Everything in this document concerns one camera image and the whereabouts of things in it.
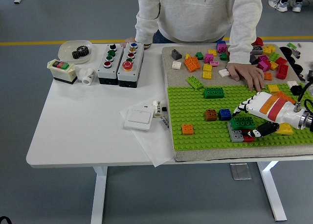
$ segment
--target hand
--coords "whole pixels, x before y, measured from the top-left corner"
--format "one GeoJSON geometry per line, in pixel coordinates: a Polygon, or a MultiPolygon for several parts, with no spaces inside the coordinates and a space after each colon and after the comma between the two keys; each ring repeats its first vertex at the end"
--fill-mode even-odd
{"type": "Polygon", "coordinates": [[[264,89],[264,73],[261,69],[250,64],[227,64],[227,70],[235,81],[239,81],[242,75],[248,83],[249,90],[253,91],[253,86],[257,91],[264,89]]]}
{"type": "Polygon", "coordinates": [[[123,41],[121,45],[125,48],[127,45],[127,42],[136,43],[137,41],[135,40],[135,37],[130,37],[130,38],[127,38],[125,41],[123,41]]]}

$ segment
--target small white cylinder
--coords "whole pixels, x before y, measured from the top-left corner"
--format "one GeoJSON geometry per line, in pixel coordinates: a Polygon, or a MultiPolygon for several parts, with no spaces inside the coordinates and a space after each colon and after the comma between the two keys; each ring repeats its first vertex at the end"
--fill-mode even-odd
{"type": "Polygon", "coordinates": [[[162,114],[161,101],[153,101],[152,107],[155,109],[153,113],[154,118],[160,118],[162,114]]]}
{"type": "Polygon", "coordinates": [[[82,83],[84,85],[90,86],[93,81],[95,73],[96,73],[95,70],[93,70],[92,68],[89,68],[87,70],[85,77],[82,79],[82,83]]]}

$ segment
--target black cable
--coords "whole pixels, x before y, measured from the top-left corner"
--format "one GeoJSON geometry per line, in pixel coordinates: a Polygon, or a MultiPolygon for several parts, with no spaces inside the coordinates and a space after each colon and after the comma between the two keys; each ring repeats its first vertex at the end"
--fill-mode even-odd
{"type": "Polygon", "coordinates": [[[310,103],[311,107],[313,108],[313,102],[310,99],[304,100],[304,106],[307,109],[307,111],[310,113],[310,115],[313,115],[313,112],[308,108],[308,104],[307,104],[308,102],[310,103]]]}
{"type": "Polygon", "coordinates": [[[304,86],[304,88],[303,88],[301,94],[300,94],[299,97],[298,97],[298,102],[301,102],[301,99],[302,99],[302,97],[303,97],[303,95],[304,95],[304,92],[305,92],[305,91],[308,89],[308,87],[309,87],[310,85],[312,85],[312,84],[313,84],[313,81],[310,81],[310,82],[308,82],[308,83],[304,86]]]}
{"type": "Polygon", "coordinates": [[[6,220],[6,222],[7,222],[8,224],[12,224],[11,220],[10,220],[8,217],[6,217],[6,216],[0,217],[0,223],[1,223],[3,220],[6,220]]]}

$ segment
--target white bowl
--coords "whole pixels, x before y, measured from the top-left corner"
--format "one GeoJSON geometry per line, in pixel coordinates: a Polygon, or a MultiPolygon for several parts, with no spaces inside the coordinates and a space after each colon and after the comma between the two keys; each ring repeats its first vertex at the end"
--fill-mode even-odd
{"type": "Polygon", "coordinates": [[[90,41],[68,41],[60,46],[58,57],[61,61],[68,64],[83,64],[91,58],[92,53],[92,43],[90,41]],[[79,46],[85,45],[89,49],[89,54],[79,59],[74,59],[72,52],[76,51],[79,46]]]}

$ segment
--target sneaker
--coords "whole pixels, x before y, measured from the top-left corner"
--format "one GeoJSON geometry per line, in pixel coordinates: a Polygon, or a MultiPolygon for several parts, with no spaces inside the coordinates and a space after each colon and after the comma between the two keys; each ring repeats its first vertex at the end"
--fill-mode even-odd
{"type": "Polygon", "coordinates": [[[300,12],[302,7],[302,2],[295,2],[295,0],[292,0],[290,2],[290,5],[292,6],[293,12],[300,12]]]}
{"type": "Polygon", "coordinates": [[[280,12],[287,11],[288,2],[282,3],[281,0],[268,0],[268,4],[280,12]]]}

